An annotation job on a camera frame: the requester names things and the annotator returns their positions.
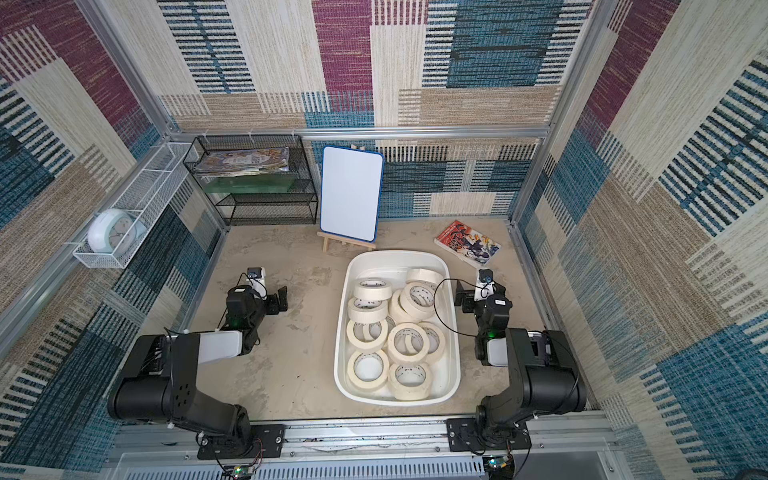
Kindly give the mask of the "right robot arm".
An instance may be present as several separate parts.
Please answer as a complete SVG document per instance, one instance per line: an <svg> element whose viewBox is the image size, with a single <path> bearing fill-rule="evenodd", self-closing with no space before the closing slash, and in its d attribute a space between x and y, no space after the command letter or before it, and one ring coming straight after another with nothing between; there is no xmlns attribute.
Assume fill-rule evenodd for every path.
<svg viewBox="0 0 768 480"><path fill-rule="evenodd" d="M445 421L452 452L481 456L531 446L527 422L542 415L581 412L587 391L571 346L562 331L508 326L512 302L492 283L472 290L456 282L454 305L474 315L475 358L505 368L508 386L484 397L472 417Z"/></svg>

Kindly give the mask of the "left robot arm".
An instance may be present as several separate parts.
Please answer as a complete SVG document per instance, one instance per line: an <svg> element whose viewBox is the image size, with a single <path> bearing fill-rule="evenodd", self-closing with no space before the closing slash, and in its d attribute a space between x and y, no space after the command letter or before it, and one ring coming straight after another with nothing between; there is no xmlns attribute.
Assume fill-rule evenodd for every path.
<svg viewBox="0 0 768 480"><path fill-rule="evenodd" d="M166 331L137 338L107 402L115 420L165 421L196 434L200 460L249 459L255 466L282 453L285 426L253 425L241 405L198 389L198 367L245 356L261 343L268 315L288 310L287 289L261 296L248 284L227 293L223 326L215 331Z"/></svg>

